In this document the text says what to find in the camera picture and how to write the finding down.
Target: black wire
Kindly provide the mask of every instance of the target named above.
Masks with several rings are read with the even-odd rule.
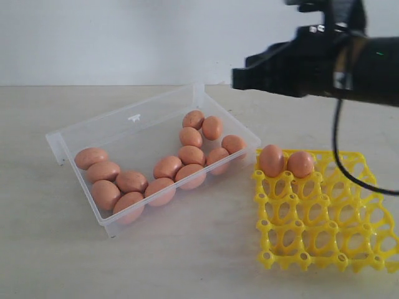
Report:
[[[352,64],[352,52],[353,52],[353,39],[350,38],[350,44],[348,47],[347,57],[345,60],[345,70],[344,70],[344,79],[343,79],[344,89],[347,88],[348,74],[349,74],[349,70],[350,70],[350,67]],[[340,120],[340,115],[341,115],[341,110],[342,110],[343,104],[344,104],[343,98],[338,97],[337,98],[337,106],[335,108],[335,113],[334,113],[334,125],[333,125],[333,132],[332,132],[332,148],[333,148],[333,152],[334,152],[334,160],[335,160],[335,163],[337,164],[338,168],[341,170],[341,172],[344,174],[344,176],[347,179],[351,180],[353,183],[355,183],[365,189],[368,189],[370,191],[380,193],[380,194],[399,196],[399,191],[383,189],[383,188],[379,188],[379,187],[367,184],[366,182],[363,182],[363,181],[355,178],[354,176],[352,176],[351,173],[345,169],[345,166],[342,164],[342,162],[339,158],[339,150],[338,150],[339,120]]]

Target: transparent plastic tray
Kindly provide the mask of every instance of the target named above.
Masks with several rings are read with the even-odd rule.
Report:
[[[212,148],[221,146],[221,140],[228,134],[242,137],[247,147],[234,153],[203,170],[174,183],[174,185],[145,198],[123,211],[112,215],[97,208],[90,194],[91,184],[85,179],[85,171],[80,170],[75,162],[75,155],[84,148],[100,147],[105,149],[110,160],[117,163],[121,170],[135,170],[143,173],[149,181],[153,178],[155,164],[164,156],[177,155],[181,148],[179,131],[183,117],[190,111],[199,109],[205,116],[218,116],[224,125],[223,135],[216,141],[204,139],[202,150],[208,154]],[[109,237],[115,237],[127,227],[118,221],[122,217],[133,213],[136,209],[146,205],[145,209],[160,210],[163,207],[152,207],[148,203],[154,201],[171,188],[177,188],[172,201],[187,197],[190,192],[179,187],[188,181],[206,173],[206,181],[197,189],[206,194],[206,188],[216,178],[225,178],[243,167],[256,163],[256,149],[261,140],[235,119],[228,111],[217,104],[204,90],[203,84],[193,84],[159,96],[134,103],[127,107],[97,116],[95,118],[68,126],[61,130],[46,134],[47,141],[53,150],[59,165],[66,161],[72,165],[75,174],[82,185],[84,193],[100,225],[104,226]],[[244,159],[239,156],[246,153]],[[222,164],[230,163],[228,171],[221,176],[213,176],[212,169]]]

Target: yellow egg tray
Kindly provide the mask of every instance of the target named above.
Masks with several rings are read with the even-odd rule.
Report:
[[[307,151],[315,171],[304,179],[290,171],[269,178],[259,169],[259,153],[252,178],[259,204],[256,228],[261,233],[258,258],[266,268],[275,263],[287,270],[297,264],[304,271],[316,265],[336,265],[357,273],[367,266],[393,273],[399,270],[399,238],[381,194],[349,181],[336,167],[330,151]],[[284,158],[296,150],[284,150]],[[370,184],[376,179],[361,153],[340,152],[344,166]]]

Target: brown egg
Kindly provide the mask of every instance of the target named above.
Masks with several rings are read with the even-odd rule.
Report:
[[[188,177],[189,175],[196,173],[197,171],[200,171],[204,169],[201,165],[198,164],[189,164],[184,166],[179,170],[179,172],[176,175],[176,182],[181,181],[182,179]],[[191,190],[199,187],[204,183],[206,179],[206,173],[201,174],[197,178],[192,179],[191,181],[183,184],[180,186],[181,189],[183,190]]]
[[[199,130],[202,127],[202,123],[204,122],[205,115],[202,111],[193,110],[186,114],[183,119],[183,128],[189,126],[196,130]]]
[[[92,186],[93,200],[102,210],[111,211],[120,199],[120,196],[120,190],[110,181],[102,179],[95,182]]]
[[[203,151],[192,145],[186,145],[179,149],[178,156],[183,164],[199,164],[204,166],[206,156]]]
[[[214,141],[220,138],[223,133],[223,122],[217,116],[209,116],[205,118],[202,124],[202,133],[208,140]]]
[[[297,151],[289,156],[287,170],[292,172],[294,177],[303,179],[314,171],[314,160],[311,154],[306,151]]]
[[[247,147],[246,142],[237,135],[227,135],[222,139],[222,147],[225,148],[229,154],[234,154]],[[239,158],[244,159],[246,154],[242,154]]]
[[[140,192],[143,193],[148,186],[147,178],[138,171],[123,171],[117,176],[116,181],[119,189],[124,193]]]
[[[108,153],[102,148],[85,148],[77,153],[75,164],[82,170],[88,170],[88,168],[94,163],[107,160]]]
[[[212,165],[213,163],[218,162],[219,160],[224,159],[225,157],[229,156],[229,152],[225,148],[215,148],[212,149],[211,152],[209,153],[208,157],[206,158],[206,165]],[[218,176],[220,174],[223,174],[227,171],[229,168],[230,162],[227,162],[221,166],[218,166],[211,170],[211,174]]]
[[[145,197],[149,197],[152,194],[155,194],[158,191],[161,191],[162,189],[164,189],[170,185],[173,185],[174,183],[175,182],[169,178],[156,179],[155,181],[152,181],[148,185],[147,189],[145,189]],[[159,198],[155,199],[152,202],[149,202],[148,204],[153,207],[163,206],[163,205],[167,204],[168,202],[170,202],[172,200],[173,196],[175,196],[175,194],[176,194],[176,188],[172,188],[168,192],[166,192],[165,194],[162,194]]]
[[[259,155],[259,167],[270,178],[275,178],[284,170],[284,154],[277,145],[265,146]]]
[[[102,161],[88,168],[86,178],[90,183],[94,183],[101,179],[114,182],[119,173],[120,167],[118,164],[111,161]]]
[[[170,178],[175,179],[176,173],[183,167],[183,162],[176,156],[162,158],[154,167],[153,175],[155,179]]]
[[[144,196],[140,192],[130,192],[128,194],[125,194],[117,201],[117,204],[113,208],[113,213],[119,213],[120,211],[138,203],[139,201],[142,201],[143,199]],[[144,207],[145,206],[138,207],[129,214],[124,215],[123,217],[118,219],[118,222],[127,225],[132,223],[133,221],[136,221],[137,218],[139,218],[143,213]]]
[[[183,146],[192,145],[197,148],[202,147],[203,140],[201,133],[190,126],[187,126],[180,130],[179,138]]]

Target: table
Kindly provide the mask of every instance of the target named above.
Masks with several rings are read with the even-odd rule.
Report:
[[[397,298],[399,273],[265,270],[256,261],[251,168],[182,210],[165,209],[152,226],[109,239],[44,135],[174,88],[0,88],[0,298]],[[263,145],[331,148],[334,99],[206,89]],[[399,188],[398,116],[344,105],[340,148],[361,151],[383,187]],[[384,205],[399,221],[399,198]]]

